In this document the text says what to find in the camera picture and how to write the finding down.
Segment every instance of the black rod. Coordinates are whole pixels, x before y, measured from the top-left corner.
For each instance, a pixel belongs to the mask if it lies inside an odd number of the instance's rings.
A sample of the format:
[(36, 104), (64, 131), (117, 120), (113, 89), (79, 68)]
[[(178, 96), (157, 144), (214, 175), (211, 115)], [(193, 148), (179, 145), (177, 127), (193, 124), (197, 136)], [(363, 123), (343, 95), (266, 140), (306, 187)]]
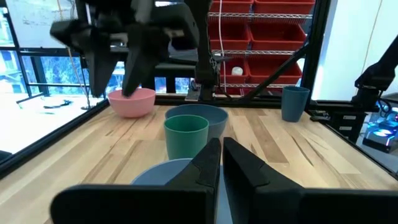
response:
[(61, 83), (28, 83), (28, 86), (51, 86), (51, 87), (81, 87), (84, 85), (80, 84), (61, 84)]
[(24, 61), (22, 59), (22, 56), (19, 53), (17, 53), (17, 58), (18, 58), (18, 62), (19, 62), (19, 68), (21, 69), (21, 73), (22, 73), (22, 79), (24, 80), (24, 83), (25, 83), (26, 92), (27, 92), (28, 96), (31, 97), (32, 90), (30, 89), (30, 87), (28, 85), (29, 80), (27, 79)]
[(25, 98), (25, 99), (23, 99), (23, 100), (18, 100), (18, 101), (17, 101), (17, 104), (23, 103), (23, 102), (25, 102), (25, 101), (28, 101), (28, 100), (31, 100), (31, 99), (34, 99), (34, 98), (37, 98), (37, 97), (40, 97), (40, 96), (44, 96), (44, 93), (39, 93), (39, 94), (36, 94), (36, 95), (34, 95), (34, 96)]
[[(72, 51), (72, 57), (78, 57), (79, 53)], [(43, 48), (22, 48), (23, 56), (46, 56), (46, 57), (69, 57), (67, 49), (43, 49)]]
[(308, 53), (305, 57), (303, 78), (301, 86), (310, 90), (308, 103), (311, 100), (315, 78), (317, 76), (319, 58), (321, 54), (323, 36), (325, 34), (326, 23), (330, 10), (330, 0), (317, 0), (312, 19), (311, 31), (308, 35)]
[[(30, 57), (32, 62), (33, 71), (35, 73), (36, 81), (39, 83), (47, 83), (47, 79), (45, 77), (44, 68), (42, 64), (42, 60), (40, 57)], [(49, 96), (49, 88), (47, 86), (39, 86), (39, 91), (44, 93), (45, 96)]]
[(78, 19), (88, 23), (86, 3), (84, 3), (82, 0), (76, 0), (75, 2)]
[(18, 38), (17, 38), (17, 34), (16, 34), (16, 32), (15, 32), (15, 29), (14, 29), (14, 24), (13, 24), (12, 21), (11, 21), (10, 12), (8, 11), (8, 13), (3, 14), (3, 16), (7, 19), (8, 26), (9, 26), (9, 28), (10, 28), (10, 33), (11, 33), (12, 41), (13, 41), (14, 46), (15, 46), (15, 49), (14, 49), (14, 50), (19, 49)]
[(380, 58), (379, 63), (386, 71), (396, 69), (398, 65), (398, 35)]
[(166, 78), (166, 91), (167, 93), (175, 93), (175, 78)]
[(308, 44), (305, 44), (301, 49), (296, 51), (286, 62), (284, 62), (278, 70), (271, 75), (267, 80), (264, 80), (260, 85), (258, 85), (255, 89), (250, 91), (244, 97), (242, 97), (241, 101), (252, 100), (258, 94), (261, 93), (262, 90), (267, 88), (270, 84), (272, 84), (275, 80), (277, 80), (283, 73), (286, 72), (292, 65), (294, 65), (300, 58), (302, 58), (308, 50)]

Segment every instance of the gray bowl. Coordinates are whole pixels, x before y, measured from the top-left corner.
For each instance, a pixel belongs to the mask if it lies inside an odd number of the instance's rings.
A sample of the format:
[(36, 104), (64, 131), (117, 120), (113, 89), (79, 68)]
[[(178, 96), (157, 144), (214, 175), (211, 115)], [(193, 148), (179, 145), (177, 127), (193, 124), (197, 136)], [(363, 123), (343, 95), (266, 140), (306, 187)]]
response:
[[(181, 172), (191, 159), (175, 159), (153, 166), (132, 181), (132, 185), (165, 185)], [(225, 188), (223, 166), (220, 167), (218, 186), (217, 222), (216, 224), (231, 224), (232, 216), (229, 209), (228, 196)]]
[(212, 138), (219, 138), (224, 132), (228, 120), (228, 113), (218, 107), (210, 105), (181, 105), (166, 112), (166, 119), (178, 115), (197, 115), (209, 121), (208, 141)]

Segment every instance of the white wall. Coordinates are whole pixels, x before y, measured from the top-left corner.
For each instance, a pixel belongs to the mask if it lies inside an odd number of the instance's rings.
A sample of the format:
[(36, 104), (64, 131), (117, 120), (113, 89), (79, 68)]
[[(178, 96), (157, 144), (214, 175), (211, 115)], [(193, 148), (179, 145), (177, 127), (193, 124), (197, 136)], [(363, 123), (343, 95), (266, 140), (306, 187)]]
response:
[[(397, 0), (384, 1), (398, 6)], [(363, 71), (380, 3), (381, 0), (332, 0), (313, 100), (351, 100), (355, 95), (354, 82)], [(393, 19), (384, 22), (396, 26)]]
[[(369, 54), (365, 68), (378, 62), (392, 41), (398, 35), (398, 0), (383, 0), (376, 21), (373, 37), (369, 46)], [(398, 77), (391, 83), (383, 95), (398, 93)]]

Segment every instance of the metal shelving unit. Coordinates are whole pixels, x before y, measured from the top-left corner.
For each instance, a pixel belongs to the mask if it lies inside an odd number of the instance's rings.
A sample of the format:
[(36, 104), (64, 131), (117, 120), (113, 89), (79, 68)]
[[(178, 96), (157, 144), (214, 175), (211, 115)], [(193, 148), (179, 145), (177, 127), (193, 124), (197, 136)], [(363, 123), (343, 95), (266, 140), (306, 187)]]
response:
[[(213, 54), (221, 54), (221, 50), (212, 50)], [(224, 54), (235, 55), (292, 55), (294, 51), (286, 50), (224, 50)]]
[[(255, 88), (258, 84), (221, 84), (221, 87), (227, 88)], [(283, 88), (286, 86), (295, 86), (295, 84), (271, 84), (268, 88)]]
[[(218, 12), (209, 12), (209, 17), (219, 17)], [(258, 18), (258, 19), (312, 19), (311, 14), (256, 14), (256, 13), (232, 13), (222, 12), (222, 17)]]

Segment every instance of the wooden tabletop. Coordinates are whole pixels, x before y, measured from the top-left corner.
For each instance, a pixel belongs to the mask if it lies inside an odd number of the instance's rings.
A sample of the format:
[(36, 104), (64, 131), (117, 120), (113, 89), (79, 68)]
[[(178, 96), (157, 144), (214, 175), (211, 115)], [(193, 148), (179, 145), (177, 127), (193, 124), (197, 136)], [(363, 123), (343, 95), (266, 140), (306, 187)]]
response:
[[(141, 119), (105, 109), (0, 181), (0, 223), (51, 223), (54, 195), (75, 184), (129, 184), (167, 160), (163, 130), (168, 106)], [(307, 114), (286, 123), (280, 110), (226, 108), (223, 136), (235, 138), (304, 187), (398, 189), (398, 182)]]

